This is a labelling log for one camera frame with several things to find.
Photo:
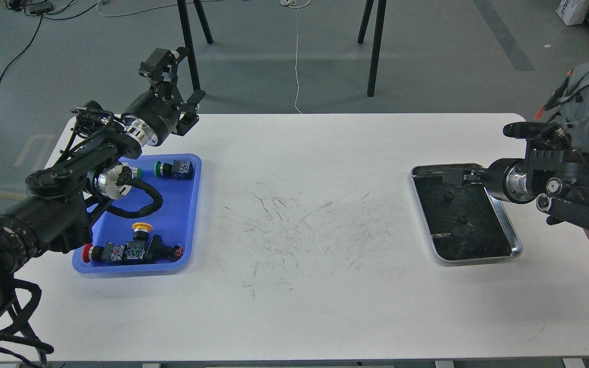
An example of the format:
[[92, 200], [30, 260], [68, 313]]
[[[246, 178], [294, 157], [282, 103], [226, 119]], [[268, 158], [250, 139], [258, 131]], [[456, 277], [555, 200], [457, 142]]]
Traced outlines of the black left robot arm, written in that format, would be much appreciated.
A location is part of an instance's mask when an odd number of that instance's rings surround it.
[[[119, 117], [94, 101], [73, 109], [73, 132], [56, 163], [28, 175], [27, 197], [0, 213], [0, 341], [33, 347], [40, 367], [54, 351], [30, 327], [41, 289], [15, 272], [48, 251], [67, 254], [91, 243], [92, 227], [105, 212], [141, 218], [161, 208], [159, 191], [120, 158], [134, 160], [145, 145], [159, 146], [198, 123], [205, 91], [194, 87], [184, 100], [177, 87], [178, 65], [193, 66], [192, 54], [189, 47], [155, 49], [139, 68], [149, 90]], [[0, 353], [14, 356], [2, 347]]]

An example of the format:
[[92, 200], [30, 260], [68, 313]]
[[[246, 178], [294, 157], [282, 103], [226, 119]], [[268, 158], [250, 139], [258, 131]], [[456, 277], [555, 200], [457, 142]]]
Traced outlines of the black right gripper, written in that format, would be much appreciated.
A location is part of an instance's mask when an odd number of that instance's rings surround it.
[[510, 203], [529, 203], [527, 173], [522, 158], [501, 158], [483, 168], [446, 167], [443, 182], [452, 186], [483, 184], [493, 198]]

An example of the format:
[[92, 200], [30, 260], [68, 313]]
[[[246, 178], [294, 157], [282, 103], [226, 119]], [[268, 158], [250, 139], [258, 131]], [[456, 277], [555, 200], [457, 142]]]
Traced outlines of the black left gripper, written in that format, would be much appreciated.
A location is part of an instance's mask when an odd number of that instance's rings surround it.
[[185, 102], [177, 88], [178, 65], [189, 51], [187, 47], [155, 49], [141, 62], [139, 75], [149, 81], [150, 90], [121, 115], [126, 135], [140, 147], [159, 146], [170, 134], [183, 136], [198, 123], [199, 103], [206, 92], [195, 90]]

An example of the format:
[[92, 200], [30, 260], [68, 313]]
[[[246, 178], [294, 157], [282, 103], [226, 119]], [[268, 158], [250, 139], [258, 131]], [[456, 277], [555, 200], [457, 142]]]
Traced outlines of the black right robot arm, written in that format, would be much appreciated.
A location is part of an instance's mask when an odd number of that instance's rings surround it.
[[533, 202], [548, 215], [548, 224], [566, 222], [589, 231], [589, 153], [574, 149], [557, 123], [510, 123], [503, 133], [526, 140], [524, 158], [501, 158], [488, 168], [446, 168], [443, 181], [483, 186], [504, 202]]

